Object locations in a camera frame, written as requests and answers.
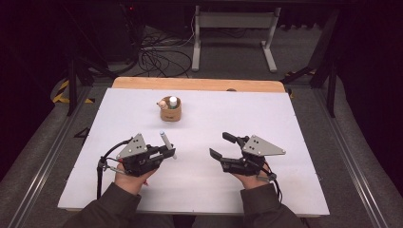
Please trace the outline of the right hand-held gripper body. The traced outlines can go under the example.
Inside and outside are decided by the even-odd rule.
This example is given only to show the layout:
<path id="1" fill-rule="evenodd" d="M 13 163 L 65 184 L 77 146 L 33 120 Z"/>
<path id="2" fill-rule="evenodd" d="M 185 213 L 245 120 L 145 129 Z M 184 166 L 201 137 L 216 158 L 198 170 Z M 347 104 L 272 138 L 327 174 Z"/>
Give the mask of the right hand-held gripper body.
<path id="1" fill-rule="evenodd" d="M 222 171 L 225 173 L 254 176 L 263 169 L 265 156 L 286 154 L 284 149 L 256 135 L 239 138 L 240 141 L 237 144 L 240 146 L 242 157 L 239 159 L 222 157 L 220 164 Z"/>

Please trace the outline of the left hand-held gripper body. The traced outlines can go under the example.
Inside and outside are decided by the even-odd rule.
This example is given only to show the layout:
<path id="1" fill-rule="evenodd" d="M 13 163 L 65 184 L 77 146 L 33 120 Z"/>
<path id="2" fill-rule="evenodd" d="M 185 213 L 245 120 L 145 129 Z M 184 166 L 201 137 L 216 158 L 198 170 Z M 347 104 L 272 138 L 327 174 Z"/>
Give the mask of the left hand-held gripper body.
<path id="1" fill-rule="evenodd" d="M 127 146 L 116 156 L 129 176 L 140 177 L 141 175 L 158 169 L 163 162 L 159 159 L 160 153 L 147 151 L 147 144 L 141 133 L 130 139 Z"/>

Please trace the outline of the white pen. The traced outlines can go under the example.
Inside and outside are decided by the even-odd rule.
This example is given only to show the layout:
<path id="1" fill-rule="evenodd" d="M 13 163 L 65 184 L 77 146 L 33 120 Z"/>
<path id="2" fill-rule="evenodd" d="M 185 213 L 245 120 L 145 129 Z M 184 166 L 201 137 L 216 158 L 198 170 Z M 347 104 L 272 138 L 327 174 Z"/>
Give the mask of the white pen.
<path id="1" fill-rule="evenodd" d="M 173 146 L 172 146 L 171 142 L 169 141 L 169 139 L 167 138 L 167 136 L 166 136 L 166 134 L 164 133 L 164 131 L 160 131 L 160 136 L 162 137 L 163 142 L 165 143 L 166 148 L 169 149 L 169 150 L 170 150 L 170 149 L 173 149 Z M 173 155 L 173 159 L 174 159 L 174 160 L 177 159 L 177 156 L 176 156 L 175 153 L 174 153 L 174 155 Z"/>

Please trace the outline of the wooden pen holder cup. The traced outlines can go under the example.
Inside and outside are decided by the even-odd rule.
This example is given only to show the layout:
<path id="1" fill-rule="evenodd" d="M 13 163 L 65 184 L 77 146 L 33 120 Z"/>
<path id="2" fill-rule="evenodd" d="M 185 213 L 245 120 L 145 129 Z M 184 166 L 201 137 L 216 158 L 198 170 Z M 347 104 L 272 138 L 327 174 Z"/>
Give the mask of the wooden pen holder cup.
<path id="1" fill-rule="evenodd" d="M 167 96 L 162 98 L 157 102 L 158 107 L 160 108 L 160 117 L 165 122 L 178 122 L 182 117 L 182 101 L 178 98 L 178 105 L 175 109 L 169 108 L 169 98 L 171 96 Z"/>

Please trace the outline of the person's left hand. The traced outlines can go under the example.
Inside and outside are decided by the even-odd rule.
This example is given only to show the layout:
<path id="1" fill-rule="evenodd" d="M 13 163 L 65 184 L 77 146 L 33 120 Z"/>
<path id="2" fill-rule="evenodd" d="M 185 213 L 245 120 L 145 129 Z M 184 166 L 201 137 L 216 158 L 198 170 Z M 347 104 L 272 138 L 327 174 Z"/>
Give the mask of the person's left hand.
<path id="1" fill-rule="evenodd" d="M 125 190 L 127 193 L 132 195 L 138 195 L 145 185 L 147 180 L 156 172 L 156 169 L 151 170 L 140 177 L 128 176 L 117 172 L 115 174 L 114 183 Z"/>

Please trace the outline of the person's right hand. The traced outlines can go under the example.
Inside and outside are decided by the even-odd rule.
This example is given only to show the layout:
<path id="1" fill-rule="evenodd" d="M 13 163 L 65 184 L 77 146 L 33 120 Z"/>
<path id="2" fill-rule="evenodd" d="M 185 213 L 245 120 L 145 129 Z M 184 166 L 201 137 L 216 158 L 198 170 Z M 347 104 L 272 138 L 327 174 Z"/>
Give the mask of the person's right hand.
<path id="1" fill-rule="evenodd" d="M 263 170 L 260 170 L 259 174 L 254 176 L 243 176 L 240 174 L 234 174 L 234 177 L 236 177 L 241 182 L 245 190 L 258 188 L 269 183 L 268 175 Z"/>

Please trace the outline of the white table mat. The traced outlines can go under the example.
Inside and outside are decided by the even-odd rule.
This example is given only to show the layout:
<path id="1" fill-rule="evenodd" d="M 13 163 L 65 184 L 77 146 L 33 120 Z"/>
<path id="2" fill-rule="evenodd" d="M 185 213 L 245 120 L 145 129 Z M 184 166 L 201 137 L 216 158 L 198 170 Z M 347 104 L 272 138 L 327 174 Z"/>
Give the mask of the white table mat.
<path id="1" fill-rule="evenodd" d="M 285 92 L 176 90 L 182 117 L 174 123 L 160 117 L 157 102 L 165 90 L 110 88 L 101 102 L 89 135 L 68 177 L 58 206 L 80 210 L 96 198 L 98 187 L 114 179 L 108 170 L 99 178 L 96 167 L 104 154 L 116 156 L 121 143 L 142 134 L 160 145 L 165 134 L 176 148 L 141 190 L 139 211 L 167 214 L 242 213 L 239 180 L 222 171 L 209 152 L 239 158 L 240 148 L 222 138 L 259 136 L 283 149 L 269 158 L 278 176 L 282 201 L 301 217 L 328 214 L 317 171 L 302 136 L 292 103 Z"/>

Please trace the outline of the black metal stand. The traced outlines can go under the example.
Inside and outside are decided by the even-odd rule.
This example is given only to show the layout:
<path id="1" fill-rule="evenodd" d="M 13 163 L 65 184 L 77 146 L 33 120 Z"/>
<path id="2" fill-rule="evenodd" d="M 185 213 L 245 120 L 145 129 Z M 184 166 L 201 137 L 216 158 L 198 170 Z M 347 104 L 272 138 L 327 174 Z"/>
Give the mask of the black metal stand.
<path id="1" fill-rule="evenodd" d="M 67 68 L 68 88 L 69 88 L 69 109 L 68 116 L 71 116 L 78 106 L 77 81 L 83 86 L 92 86 L 94 79 L 91 76 L 90 69 L 93 68 L 102 75 L 115 80 L 118 75 L 108 70 L 106 67 L 98 65 L 83 57 L 73 57 Z"/>
<path id="2" fill-rule="evenodd" d="M 329 45 L 334 37 L 333 33 L 338 15 L 339 10 L 334 9 L 321 32 L 308 66 L 297 72 L 289 72 L 281 80 L 281 82 L 286 85 L 293 82 L 297 78 L 314 71 L 315 73 L 310 81 L 311 88 L 321 88 L 325 82 L 328 82 L 326 108 L 332 118 L 336 116 L 334 111 L 336 94 L 336 67 L 334 60 L 332 59 L 332 53 L 329 50 Z"/>

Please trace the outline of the yellow black hazard tape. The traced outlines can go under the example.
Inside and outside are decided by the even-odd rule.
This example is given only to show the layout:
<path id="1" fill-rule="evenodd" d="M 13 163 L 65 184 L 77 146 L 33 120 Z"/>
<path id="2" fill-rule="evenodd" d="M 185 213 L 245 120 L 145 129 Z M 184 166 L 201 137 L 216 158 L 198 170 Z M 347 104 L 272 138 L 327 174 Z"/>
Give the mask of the yellow black hazard tape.
<path id="1" fill-rule="evenodd" d="M 69 103 L 69 98 L 64 96 L 64 93 L 65 93 L 67 87 L 68 87 L 68 79 L 65 79 L 61 83 L 59 89 L 57 90 L 57 92 L 56 92 L 56 94 L 54 96 L 54 98 L 52 99 L 52 101 L 54 103 L 64 103 L 64 104 Z"/>

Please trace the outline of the aluminium floor rail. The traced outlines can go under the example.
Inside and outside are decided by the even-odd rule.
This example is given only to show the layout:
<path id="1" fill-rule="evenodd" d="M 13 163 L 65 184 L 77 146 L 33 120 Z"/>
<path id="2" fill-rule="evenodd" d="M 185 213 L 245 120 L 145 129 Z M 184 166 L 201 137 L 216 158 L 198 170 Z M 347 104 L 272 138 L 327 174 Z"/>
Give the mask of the aluminium floor rail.
<path id="1" fill-rule="evenodd" d="M 331 116 L 330 111 L 326 105 L 326 98 L 319 89 L 314 89 L 313 93 L 316 100 L 326 117 L 328 125 L 332 129 L 332 134 L 336 139 L 336 145 L 340 151 L 340 156 L 349 172 L 349 175 L 355 186 L 355 190 L 358 193 L 364 208 L 369 216 L 369 219 L 374 228 L 390 228 L 385 220 L 375 198 L 373 192 L 370 189 L 367 178 L 362 172 L 359 164 L 355 160 L 349 145 L 346 142 L 344 134 L 335 117 Z"/>
<path id="2" fill-rule="evenodd" d="M 47 152 L 47 155 L 39 166 L 39 170 L 36 172 L 33 180 L 30 182 L 29 189 L 24 195 L 7 228 L 22 228 L 26 222 L 31 209 L 38 199 L 48 179 L 51 169 L 60 154 L 60 150 L 65 144 L 68 131 L 71 129 L 76 116 L 85 103 L 90 90 L 91 86 L 84 86 L 79 92 L 79 97 L 77 100 L 78 104 L 69 116 L 65 116 L 61 129 L 59 130 L 51 148 Z"/>

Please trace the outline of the desk with white metal frame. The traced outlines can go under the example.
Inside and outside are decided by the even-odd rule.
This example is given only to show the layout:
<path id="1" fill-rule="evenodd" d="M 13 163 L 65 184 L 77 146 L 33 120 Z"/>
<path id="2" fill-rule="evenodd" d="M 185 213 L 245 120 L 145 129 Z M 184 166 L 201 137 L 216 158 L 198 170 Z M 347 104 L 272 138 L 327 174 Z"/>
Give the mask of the desk with white metal frame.
<path id="1" fill-rule="evenodd" d="M 201 59 L 201 29 L 268 29 L 267 38 L 260 42 L 267 66 L 271 72 L 277 72 L 271 44 L 278 24 L 281 8 L 273 12 L 211 12 L 195 7 L 193 20 L 193 57 L 191 69 L 198 71 Z"/>

